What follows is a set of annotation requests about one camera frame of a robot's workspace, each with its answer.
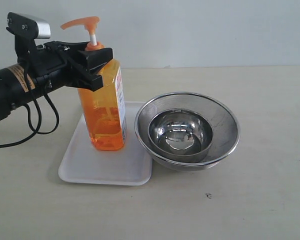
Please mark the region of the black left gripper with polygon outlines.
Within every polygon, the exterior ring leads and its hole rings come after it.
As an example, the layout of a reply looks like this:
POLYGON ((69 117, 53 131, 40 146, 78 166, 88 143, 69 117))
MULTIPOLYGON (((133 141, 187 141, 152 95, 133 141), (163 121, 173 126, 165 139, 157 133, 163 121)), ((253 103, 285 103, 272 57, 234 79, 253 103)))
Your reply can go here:
POLYGON ((103 77, 98 72, 113 59, 113 49, 86 50, 88 43, 53 40, 36 45, 33 37, 15 35, 13 89, 101 89, 103 77))

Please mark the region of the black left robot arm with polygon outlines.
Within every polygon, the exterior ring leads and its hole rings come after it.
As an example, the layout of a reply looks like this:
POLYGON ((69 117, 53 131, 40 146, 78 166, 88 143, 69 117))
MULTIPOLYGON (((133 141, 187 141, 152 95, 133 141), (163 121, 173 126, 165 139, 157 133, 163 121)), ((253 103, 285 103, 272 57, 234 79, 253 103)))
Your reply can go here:
POLYGON ((100 70, 113 59, 104 47, 86 51, 87 42, 50 41, 34 49, 16 37, 17 63, 0 69, 0 121, 11 111, 63 86, 92 92, 104 86, 100 70))

